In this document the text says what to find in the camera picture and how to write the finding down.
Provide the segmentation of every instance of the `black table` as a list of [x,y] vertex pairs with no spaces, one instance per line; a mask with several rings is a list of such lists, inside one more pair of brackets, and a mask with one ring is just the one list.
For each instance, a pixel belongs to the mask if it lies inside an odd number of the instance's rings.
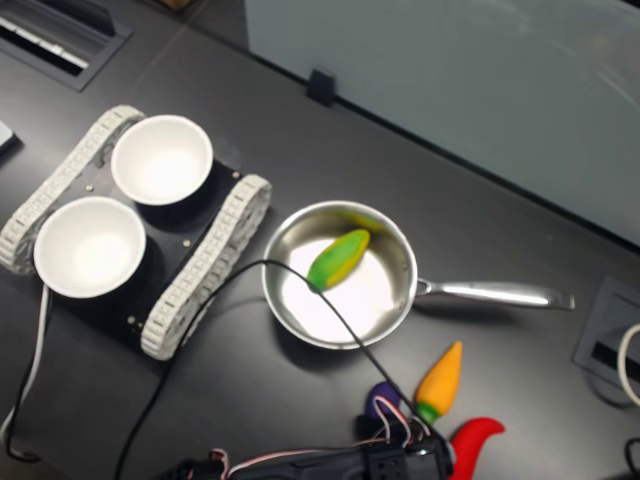
[[[625,469],[622,445],[640,421],[598,399],[571,357],[606,275],[640,289],[637,255],[348,110],[309,101],[301,86],[185,26],[187,15],[173,19],[141,0],[111,3],[136,33],[81,94],[0,55],[0,114],[25,141],[0,160],[0,222],[110,106],[188,116],[237,151],[234,166],[273,183],[272,209],[241,263],[260,257],[297,209],[347,199],[393,218],[426,278],[574,292],[571,313],[434,304],[411,312],[373,352],[411,394],[451,342],[464,342],[456,403],[438,427],[449,434],[485,415],[507,427],[482,452],[477,480],[595,480]],[[2,412],[31,355],[39,289],[34,278],[0,270]],[[60,311],[53,322],[18,445],[74,479],[109,479],[160,369]],[[124,477],[148,478],[216,446],[239,461],[348,444],[378,381],[358,352],[319,351],[284,332],[256,271],[217,301],[189,342]]]

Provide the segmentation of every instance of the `white bowl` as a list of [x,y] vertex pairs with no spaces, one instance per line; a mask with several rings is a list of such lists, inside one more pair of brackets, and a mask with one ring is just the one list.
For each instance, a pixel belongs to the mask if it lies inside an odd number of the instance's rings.
[[54,292],[91,298],[115,290],[136,271],[147,236],[138,215],[106,197],[75,200],[51,215],[34,249],[36,270]]
[[169,205],[202,186],[213,164],[205,131],[175,115],[147,118],[116,143],[111,172],[116,185],[145,205]]

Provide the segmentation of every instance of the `vent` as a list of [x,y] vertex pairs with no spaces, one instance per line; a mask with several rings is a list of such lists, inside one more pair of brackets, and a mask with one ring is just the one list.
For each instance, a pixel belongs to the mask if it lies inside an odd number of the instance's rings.
[[0,50],[77,90],[130,34],[88,0],[0,0]]

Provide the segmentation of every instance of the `metal handle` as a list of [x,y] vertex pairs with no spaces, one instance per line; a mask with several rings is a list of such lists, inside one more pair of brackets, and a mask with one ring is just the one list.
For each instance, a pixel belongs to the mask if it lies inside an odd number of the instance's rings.
[[416,296],[452,295],[483,302],[516,307],[573,310],[575,300],[570,293],[546,287],[512,282],[450,282],[435,283],[418,279]]

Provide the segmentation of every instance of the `saucepan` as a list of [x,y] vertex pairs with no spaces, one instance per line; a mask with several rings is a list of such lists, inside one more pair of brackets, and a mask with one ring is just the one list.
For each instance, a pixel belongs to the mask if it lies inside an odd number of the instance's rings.
[[[264,258],[306,275],[320,252],[338,236],[357,228],[371,233],[369,247],[354,270],[323,293],[367,345],[393,332],[416,297],[425,295],[516,307],[574,308],[570,294],[551,288],[512,282],[439,283],[419,278],[415,256],[400,229],[379,211],[354,202],[323,202],[293,214],[271,238]],[[262,282],[276,318],[301,340],[336,350],[358,347],[324,301],[295,275],[267,265]]]

